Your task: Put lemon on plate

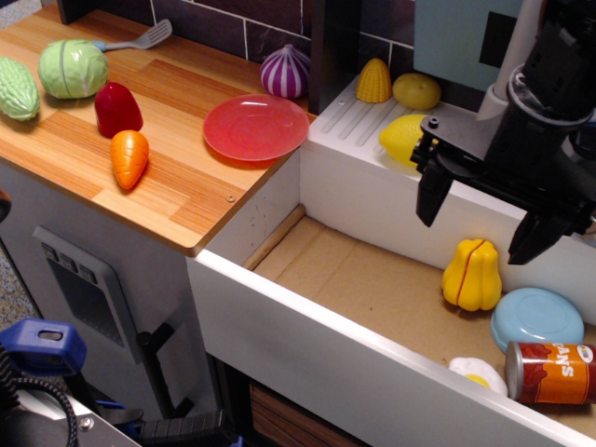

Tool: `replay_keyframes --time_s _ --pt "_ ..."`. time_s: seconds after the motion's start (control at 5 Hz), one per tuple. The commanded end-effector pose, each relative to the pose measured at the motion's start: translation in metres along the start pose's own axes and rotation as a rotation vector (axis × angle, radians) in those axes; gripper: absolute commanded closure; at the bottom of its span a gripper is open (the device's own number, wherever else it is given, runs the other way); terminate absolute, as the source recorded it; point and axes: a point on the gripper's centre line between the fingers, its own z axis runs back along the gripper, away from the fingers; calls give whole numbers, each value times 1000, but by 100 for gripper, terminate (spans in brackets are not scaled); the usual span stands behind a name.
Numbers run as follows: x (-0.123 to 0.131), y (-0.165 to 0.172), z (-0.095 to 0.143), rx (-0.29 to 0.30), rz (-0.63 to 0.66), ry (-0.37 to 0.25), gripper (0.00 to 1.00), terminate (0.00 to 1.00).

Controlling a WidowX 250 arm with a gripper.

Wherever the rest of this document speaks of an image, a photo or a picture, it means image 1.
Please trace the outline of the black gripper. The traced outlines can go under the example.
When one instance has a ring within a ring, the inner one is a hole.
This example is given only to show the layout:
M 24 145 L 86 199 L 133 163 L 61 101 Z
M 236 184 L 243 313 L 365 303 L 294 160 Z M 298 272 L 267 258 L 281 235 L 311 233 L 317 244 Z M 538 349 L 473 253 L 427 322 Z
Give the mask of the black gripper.
M 416 214 L 430 227 L 460 182 L 526 214 L 508 248 L 525 265 L 561 237 L 583 235 L 595 215 L 595 139 L 587 123 L 496 117 L 426 117 L 412 161 L 422 177 Z

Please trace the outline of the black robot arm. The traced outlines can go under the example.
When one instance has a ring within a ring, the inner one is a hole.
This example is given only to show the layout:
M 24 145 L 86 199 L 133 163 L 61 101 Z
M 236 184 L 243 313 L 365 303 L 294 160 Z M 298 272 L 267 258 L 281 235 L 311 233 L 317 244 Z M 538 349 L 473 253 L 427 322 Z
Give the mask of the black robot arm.
M 422 177 L 416 214 L 431 226 L 458 181 L 526 214 L 508 248 L 527 264 L 595 217 L 595 4 L 549 1 L 525 63 L 496 117 L 430 116 L 411 156 Z

